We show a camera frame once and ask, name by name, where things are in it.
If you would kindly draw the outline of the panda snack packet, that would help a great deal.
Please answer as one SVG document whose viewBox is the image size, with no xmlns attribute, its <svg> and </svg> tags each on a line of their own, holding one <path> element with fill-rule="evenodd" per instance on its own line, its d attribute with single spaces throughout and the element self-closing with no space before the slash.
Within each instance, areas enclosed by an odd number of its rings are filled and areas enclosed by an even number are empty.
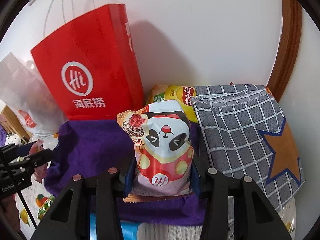
<svg viewBox="0 0 320 240">
<path fill-rule="evenodd" d="M 137 167 L 126 202 L 150 202 L 188 195 L 194 156 L 190 121 L 176 100 L 117 114 L 131 138 Z"/>
</svg>

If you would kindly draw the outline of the wooden furniture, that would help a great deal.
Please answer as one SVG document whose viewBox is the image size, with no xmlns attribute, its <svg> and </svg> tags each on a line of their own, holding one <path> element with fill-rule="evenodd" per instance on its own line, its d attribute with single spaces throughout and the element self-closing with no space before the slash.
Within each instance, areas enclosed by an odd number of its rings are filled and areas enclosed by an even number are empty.
<svg viewBox="0 0 320 240">
<path fill-rule="evenodd" d="M 30 136 L 28 132 L 24 129 L 15 113 L 7 105 L 1 110 L 1 125 L 6 132 L 17 134 L 23 142 L 29 142 Z"/>
</svg>

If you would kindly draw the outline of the fruit print tablecloth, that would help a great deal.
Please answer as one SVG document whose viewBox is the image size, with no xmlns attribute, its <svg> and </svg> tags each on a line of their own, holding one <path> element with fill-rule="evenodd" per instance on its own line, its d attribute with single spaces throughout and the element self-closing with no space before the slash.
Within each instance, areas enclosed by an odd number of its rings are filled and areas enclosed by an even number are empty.
<svg viewBox="0 0 320 240">
<path fill-rule="evenodd" d="M 58 143 L 58 135 L 54 134 L 41 137 L 35 134 L 32 136 L 31 142 L 33 142 L 34 145 L 30 149 L 30 154 L 35 154 L 45 149 L 53 150 Z M 22 190 L 22 196 L 31 212 L 30 215 L 24 208 L 19 196 L 15 197 L 16 207 L 19 211 L 18 217 L 20 220 L 21 232 L 26 239 L 31 239 L 35 231 L 35 227 L 31 220 L 34 219 L 36 224 L 39 224 L 41 221 L 39 219 L 39 209 L 41 209 L 45 201 L 52 197 L 52 194 L 44 187 L 44 178 L 49 165 L 50 163 L 46 163 L 36 168 L 31 176 L 31 186 Z"/>
</svg>

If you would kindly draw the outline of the purple towel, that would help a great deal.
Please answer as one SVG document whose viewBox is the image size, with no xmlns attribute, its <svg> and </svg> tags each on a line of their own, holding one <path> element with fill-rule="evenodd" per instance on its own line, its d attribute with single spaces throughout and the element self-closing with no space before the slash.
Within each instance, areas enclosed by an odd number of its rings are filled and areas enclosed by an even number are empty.
<svg viewBox="0 0 320 240">
<path fill-rule="evenodd" d="M 44 179 L 44 187 L 54 196 L 75 174 L 98 176 L 116 167 L 128 154 L 133 142 L 116 120 L 67 121 L 58 131 L 54 158 Z M 179 226 L 202 225 L 206 201 L 194 194 L 186 197 L 144 203 L 118 200 L 122 220 Z"/>
</svg>

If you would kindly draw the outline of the blue tissue pack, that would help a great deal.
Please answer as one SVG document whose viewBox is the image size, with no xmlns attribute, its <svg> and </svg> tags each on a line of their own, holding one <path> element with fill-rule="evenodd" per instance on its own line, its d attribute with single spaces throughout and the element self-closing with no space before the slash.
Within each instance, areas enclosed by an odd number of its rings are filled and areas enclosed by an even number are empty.
<svg viewBox="0 0 320 240">
<path fill-rule="evenodd" d="M 120 220 L 117 213 L 103 215 L 102 211 L 89 215 L 90 239 L 137 239 L 139 223 Z"/>
</svg>

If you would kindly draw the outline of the white plastic Miniso bag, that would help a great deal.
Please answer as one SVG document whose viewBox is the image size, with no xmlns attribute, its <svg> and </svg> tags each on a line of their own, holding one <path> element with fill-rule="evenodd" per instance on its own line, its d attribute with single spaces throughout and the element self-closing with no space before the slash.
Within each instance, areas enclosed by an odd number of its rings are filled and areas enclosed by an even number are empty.
<svg viewBox="0 0 320 240">
<path fill-rule="evenodd" d="M 1 100 L 33 134 L 55 134 L 67 121 L 39 74 L 12 53 L 1 61 Z"/>
</svg>

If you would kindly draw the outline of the grey checked star cloth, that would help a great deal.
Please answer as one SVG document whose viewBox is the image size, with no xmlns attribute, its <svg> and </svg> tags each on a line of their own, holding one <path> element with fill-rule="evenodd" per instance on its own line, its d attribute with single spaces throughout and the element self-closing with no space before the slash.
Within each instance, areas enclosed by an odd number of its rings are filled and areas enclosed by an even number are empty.
<svg viewBox="0 0 320 240">
<path fill-rule="evenodd" d="M 282 209 L 305 179 L 289 123 L 268 88 L 197 86 L 195 92 L 192 106 L 210 165 L 232 178 L 250 176 Z"/>
</svg>

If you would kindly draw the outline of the red paper shopping bag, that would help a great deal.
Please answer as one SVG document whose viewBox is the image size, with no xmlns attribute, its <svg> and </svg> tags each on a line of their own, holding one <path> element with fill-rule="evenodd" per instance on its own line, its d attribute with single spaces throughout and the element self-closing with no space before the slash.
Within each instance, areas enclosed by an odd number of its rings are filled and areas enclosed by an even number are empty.
<svg viewBox="0 0 320 240">
<path fill-rule="evenodd" d="M 70 120 L 114 119 L 144 105 L 124 4 L 106 4 L 74 18 L 44 35 L 31 54 Z"/>
</svg>

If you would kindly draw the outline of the yellow chips bag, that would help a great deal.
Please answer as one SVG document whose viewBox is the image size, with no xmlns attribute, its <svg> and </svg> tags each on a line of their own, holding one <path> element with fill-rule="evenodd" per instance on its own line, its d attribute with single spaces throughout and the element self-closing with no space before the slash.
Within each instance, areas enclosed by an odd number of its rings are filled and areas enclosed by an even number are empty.
<svg viewBox="0 0 320 240">
<path fill-rule="evenodd" d="M 176 100 L 179 102 L 187 118 L 198 123 L 192 107 L 191 98 L 196 96 L 195 88 L 178 85 L 154 85 L 147 99 L 147 105 L 153 102 Z"/>
</svg>

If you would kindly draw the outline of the brown wooden door frame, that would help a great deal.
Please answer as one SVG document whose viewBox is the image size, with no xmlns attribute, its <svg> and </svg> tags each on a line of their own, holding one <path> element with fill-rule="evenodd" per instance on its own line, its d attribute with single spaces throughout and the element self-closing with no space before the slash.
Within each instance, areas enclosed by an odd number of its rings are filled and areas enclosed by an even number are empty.
<svg viewBox="0 0 320 240">
<path fill-rule="evenodd" d="M 280 101 L 296 64 L 302 34 L 302 6 L 297 0 L 282 1 L 282 29 L 276 60 L 267 83 L 276 101 Z"/>
</svg>

